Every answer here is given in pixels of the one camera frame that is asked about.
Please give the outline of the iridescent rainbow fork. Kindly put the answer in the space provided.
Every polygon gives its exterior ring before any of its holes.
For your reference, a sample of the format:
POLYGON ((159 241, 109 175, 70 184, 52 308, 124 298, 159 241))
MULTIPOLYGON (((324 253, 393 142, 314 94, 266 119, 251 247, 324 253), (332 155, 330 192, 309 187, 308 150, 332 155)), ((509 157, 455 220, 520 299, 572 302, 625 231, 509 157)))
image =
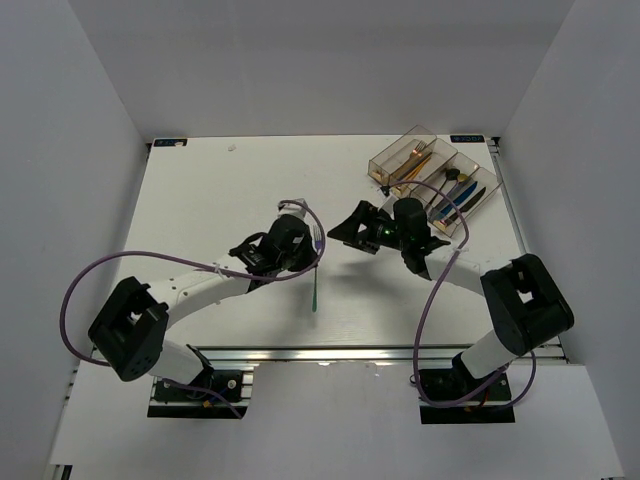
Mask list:
MULTIPOLYGON (((323 239, 322 232, 318 225, 313 227, 313 239, 314 239, 314 248, 317 252, 321 252, 323 249, 323 239)), ((316 313, 318 310, 318 268, 314 268, 314 283, 313 283, 313 291, 312 291, 312 303, 311 303, 311 311, 316 313)))

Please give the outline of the gold chopstick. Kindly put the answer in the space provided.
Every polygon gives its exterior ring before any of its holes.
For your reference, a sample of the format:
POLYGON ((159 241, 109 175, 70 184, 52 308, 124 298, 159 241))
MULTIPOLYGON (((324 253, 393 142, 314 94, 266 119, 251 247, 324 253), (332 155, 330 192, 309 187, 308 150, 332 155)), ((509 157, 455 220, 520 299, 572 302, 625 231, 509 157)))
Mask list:
POLYGON ((421 180, 430 176, 435 167, 434 155, 429 153, 407 174, 405 179, 409 180, 421 180))
POLYGON ((402 184, 402 181, 408 181, 414 179, 420 170, 429 162, 432 154, 416 157, 413 160, 407 161, 397 173, 395 173, 394 189, 399 193, 406 189, 406 185, 402 184))

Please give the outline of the iridescent pink spoon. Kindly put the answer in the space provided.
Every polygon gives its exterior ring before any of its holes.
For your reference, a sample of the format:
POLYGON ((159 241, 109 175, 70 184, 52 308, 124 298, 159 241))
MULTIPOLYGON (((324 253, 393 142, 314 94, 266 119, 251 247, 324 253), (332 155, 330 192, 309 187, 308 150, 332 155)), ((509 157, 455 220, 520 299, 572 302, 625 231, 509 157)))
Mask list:
MULTIPOLYGON (((455 185, 445 194, 450 200, 453 200, 462 189, 469 183, 470 176, 466 174, 459 174, 455 185)), ((431 217, 438 216, 443 209, 450 206, 446 199, 441 200, 435 207, 433 207, 429 213, 431 217)))

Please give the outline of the blue knife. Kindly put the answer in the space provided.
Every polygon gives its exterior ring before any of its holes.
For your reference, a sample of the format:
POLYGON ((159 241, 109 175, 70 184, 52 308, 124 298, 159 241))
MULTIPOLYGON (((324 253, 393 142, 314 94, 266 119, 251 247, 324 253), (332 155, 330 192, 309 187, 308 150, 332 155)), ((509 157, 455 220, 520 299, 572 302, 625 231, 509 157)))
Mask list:
POLYGON ((459 207, 469 198, 469 196, 476 190, 477 185, 477 181, 471 183, 465 190, 463 190, 457 197, 453 199, 452 205, 447 205, 442 210, 436 212, 433 216, 433 219, 438 221, 447 217, 449 213, 454 210, 455 206, 459 207))

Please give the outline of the gold ornate fork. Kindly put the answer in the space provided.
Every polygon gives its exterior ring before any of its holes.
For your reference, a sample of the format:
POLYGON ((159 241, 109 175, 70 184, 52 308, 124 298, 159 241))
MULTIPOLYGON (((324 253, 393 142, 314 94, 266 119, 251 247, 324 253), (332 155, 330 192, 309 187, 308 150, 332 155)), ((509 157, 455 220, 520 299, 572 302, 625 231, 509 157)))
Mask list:
POLYGON ((393 178, 398 181, 405 179, 418 166, 420 166, 429 155, 430 153, 427 150, 427 143, 425 141, 419 141, 412 149, 408 159, 393 173, 393 178))

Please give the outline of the black spoon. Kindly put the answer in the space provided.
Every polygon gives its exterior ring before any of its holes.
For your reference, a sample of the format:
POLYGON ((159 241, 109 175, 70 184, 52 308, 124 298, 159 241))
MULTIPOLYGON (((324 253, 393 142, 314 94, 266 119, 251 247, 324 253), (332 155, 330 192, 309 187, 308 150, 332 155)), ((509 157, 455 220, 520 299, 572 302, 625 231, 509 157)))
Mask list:
MULTIPOLYGON (((460 170, 457 169, 457 168, 448 168, 448 169, 446 169, 444 171, 444 180, 443 180, 442 184, 438 187, 438 189, 440 191, 442 191, 444 189, 444 187, 448 183, 450 183, 452 181, 456 182, 459 174, 460 174, 460 170)), ((438 198, 438 196, 439 196, 438 193, 434 194, 434 196, 430 199, 429 203, 427 204, 426 210, 429 210, 433 206, 433 204, 434 204, 435 200, 438 198)))

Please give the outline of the black knife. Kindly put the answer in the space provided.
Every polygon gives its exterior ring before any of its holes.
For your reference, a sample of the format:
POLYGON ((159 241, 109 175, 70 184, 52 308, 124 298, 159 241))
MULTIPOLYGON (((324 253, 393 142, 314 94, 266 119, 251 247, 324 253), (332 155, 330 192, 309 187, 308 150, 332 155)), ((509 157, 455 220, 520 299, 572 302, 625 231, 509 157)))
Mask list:
POLYGON ((470 211, 484 196, 486 192, 486 188, 483 187, 481 190, 479 190, 475 195, 473 195, 469 200, 466 201, 466 203, 464 205, 462 205, 459 208, 459 212, 452 214, 446 221, 447 225, 450 225, 452 223, 454 223, 460 214, 464 214, 467 213, 468 211, 470 211))

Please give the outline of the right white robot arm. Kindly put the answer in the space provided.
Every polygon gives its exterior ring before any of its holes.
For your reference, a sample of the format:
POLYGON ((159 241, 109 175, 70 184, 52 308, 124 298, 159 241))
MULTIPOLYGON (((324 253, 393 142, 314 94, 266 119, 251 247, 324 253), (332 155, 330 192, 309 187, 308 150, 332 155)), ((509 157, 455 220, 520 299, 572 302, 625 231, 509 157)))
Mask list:
POLYGON ((451 403, 477 397, 513 360, 574 326, 568 302, 538 256, 524 254, 504 267, 490 269, 434 235, 416 199, 398 200, 391 211, 362 201, 327 235, 370 254, 382 247, 395 250, 411 273, 485 299, 491 330, 456 355, 443 373, 415 370, 415 382, 431 401, 451 403))

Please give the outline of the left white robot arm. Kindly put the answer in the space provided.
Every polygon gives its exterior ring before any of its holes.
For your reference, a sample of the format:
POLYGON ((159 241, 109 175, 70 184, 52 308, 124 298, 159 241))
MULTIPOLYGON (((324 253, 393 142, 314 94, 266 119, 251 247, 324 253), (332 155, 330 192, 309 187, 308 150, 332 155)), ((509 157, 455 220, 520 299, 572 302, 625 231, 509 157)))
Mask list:
POLYGON ((232 248, 210 270, 197 268, 149 284, 133 276, 121 280, 90 326, 89 338, 122 381, 149 374, 176 382, 188 398, 202 398, 213 368, 196 348, 167 340, 167 330, 202 309, 268 285, 283 272, 301 272, 316 259, 304 215, 281 213, 268 232, 232 248))

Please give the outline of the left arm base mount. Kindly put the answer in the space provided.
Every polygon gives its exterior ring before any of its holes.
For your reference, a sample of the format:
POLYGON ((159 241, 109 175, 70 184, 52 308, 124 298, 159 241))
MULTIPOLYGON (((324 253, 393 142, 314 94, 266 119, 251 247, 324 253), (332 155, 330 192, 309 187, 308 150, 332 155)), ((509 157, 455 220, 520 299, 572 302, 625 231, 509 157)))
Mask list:
POLYGON ((236 419, 244 418, 248 398, 243 395, 245 372, 218 369, 197 349, 192 352, 203 369, 188 384, 156 380, 147 410, 148 418, 236 419))

